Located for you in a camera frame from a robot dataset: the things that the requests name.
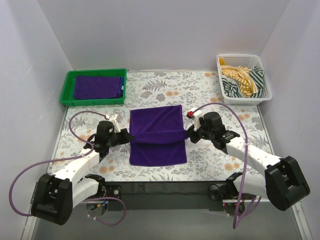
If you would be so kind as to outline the purple towel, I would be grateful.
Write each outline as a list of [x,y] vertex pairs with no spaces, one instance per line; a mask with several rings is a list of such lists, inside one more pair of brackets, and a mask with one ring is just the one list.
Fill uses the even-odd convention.
[[130,111],[129,163],[140,167],[165,167],[187,163],[186,139],[181,105]]
[[116,99],[120,97],[121,76],[77,76],[73,97],[76,100]]

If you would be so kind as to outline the blue towel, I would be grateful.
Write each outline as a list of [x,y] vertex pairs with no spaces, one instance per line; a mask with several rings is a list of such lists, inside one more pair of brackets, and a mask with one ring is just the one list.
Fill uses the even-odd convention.
[[122,98],[123,97],[123,93],[124,93],[124,84],[125,84],[125,79],[124,77],[120,77],[120,92],[119,92],[119,96]]

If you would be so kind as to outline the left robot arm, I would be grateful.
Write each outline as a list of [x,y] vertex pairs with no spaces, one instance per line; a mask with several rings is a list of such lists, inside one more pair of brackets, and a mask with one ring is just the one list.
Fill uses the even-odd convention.
[[78,159],[72,160],[53,174],[42,175],[35,188],[31,206],[34,217],[64,225],[73,209],[85,200],[107,197],[105,178],[88,171],[109,154],[110,148],[134,140],[127,129],[116,121],[100,121],[96,133],[85,140]]

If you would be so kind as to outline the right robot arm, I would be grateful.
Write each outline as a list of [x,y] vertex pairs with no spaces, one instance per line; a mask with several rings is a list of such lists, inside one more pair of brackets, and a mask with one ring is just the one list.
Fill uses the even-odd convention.
[[281,158],[246,144],[238,133],[225,128],[217,112],[203,114],[192,108],[186,116],[192,120],[187,130],[192,143],[210,141],[216,149],[247,163],[262,175],[262,178],[249,175],[242,179],[242,172],[236,172],[226,179],[218,194],[227,198],[235,198],[239,193],[259,196],[281,211],[310,194],[310,187],[295,158]]

